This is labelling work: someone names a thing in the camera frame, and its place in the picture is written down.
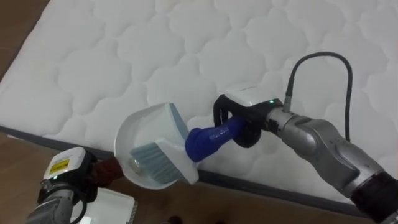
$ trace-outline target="yellow warning label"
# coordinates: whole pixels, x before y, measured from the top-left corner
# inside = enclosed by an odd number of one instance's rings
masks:
[[[69,164],[69,159],[62,160],[60,162],[57,162],[54,164],[51,169],[50,169],[50,174],[53,174],[55,172],[58,172],[60,170],[66,169]]]

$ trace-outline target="quilted mattress cover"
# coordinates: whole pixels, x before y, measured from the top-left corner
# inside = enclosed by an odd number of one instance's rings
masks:
[[[51,0],[0,83],[0,125],[113,151],[137,110],[173,102],[190,129],[212,126],[225,89],[283,99],[299,58],[335,51],[354,71],[351,140],[397,177],[397,24],[393,0]],[[344,134],[346,80],[335,59],[305,62],[292,111]],[[272,134],[200,168],[348,203]]]

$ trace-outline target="blue brush handle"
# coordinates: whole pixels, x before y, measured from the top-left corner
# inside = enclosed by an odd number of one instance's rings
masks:
[[[193,162],[200,162],[215,153],[223,144],[238,136],[245,120],[232,117],[216,128],[194,128],[185,141],[185,150]]]

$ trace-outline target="brown object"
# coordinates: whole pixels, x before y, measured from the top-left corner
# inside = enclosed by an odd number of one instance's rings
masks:
[[[122,168],[115,157],[96,162],[93,164],[92,168],[92,181],[100,187],[108,186],[112,181],[123,177]]]

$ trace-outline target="wooden floor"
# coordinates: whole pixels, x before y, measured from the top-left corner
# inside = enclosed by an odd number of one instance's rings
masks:
[[[47,1],[0,1],[0,78]],[[55,153],[0,134],[0,224],[24,223],[27,214],[35,207],[39,183]],[[152,191],[123,179],[110,188],[132,195],[138,201],[135,224],[160,223],[171,215],[180,215],[185,223],[192,224],[219,220],[235,224],[371,223],[362,218],[202,184],[175,184],[165,190]]]

